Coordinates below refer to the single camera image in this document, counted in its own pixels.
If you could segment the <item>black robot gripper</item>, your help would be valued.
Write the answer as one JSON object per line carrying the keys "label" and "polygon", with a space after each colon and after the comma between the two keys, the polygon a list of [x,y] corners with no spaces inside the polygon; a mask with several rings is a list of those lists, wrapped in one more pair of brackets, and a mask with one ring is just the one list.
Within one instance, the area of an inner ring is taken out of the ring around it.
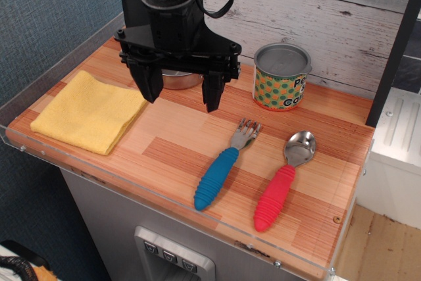
{"label": "black robot gripper", "polygon": [[212,32],[205,24],[203,0],[140,0],[147,22],[119,29],[120,57],[143,98],[150,103],[164,87],[162,70],[201,74],[207,112],[219,108],[225,82],[237,79],[240,44]]}

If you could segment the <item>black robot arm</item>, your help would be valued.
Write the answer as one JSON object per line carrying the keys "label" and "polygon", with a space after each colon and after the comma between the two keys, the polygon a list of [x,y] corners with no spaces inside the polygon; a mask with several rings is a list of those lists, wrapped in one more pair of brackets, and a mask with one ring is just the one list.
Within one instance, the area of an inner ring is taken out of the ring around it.
{"label": "black robot arm", "polygon": [[126,27],[114,38],[146,100],[159,97],[163,70],[178,70],[203,75],[203,102],[217,110],[225,84],[239,77],[241,46],[211,31],[205,17],[224,16],[233,2],[207,11],[203,0],[122,0]]}

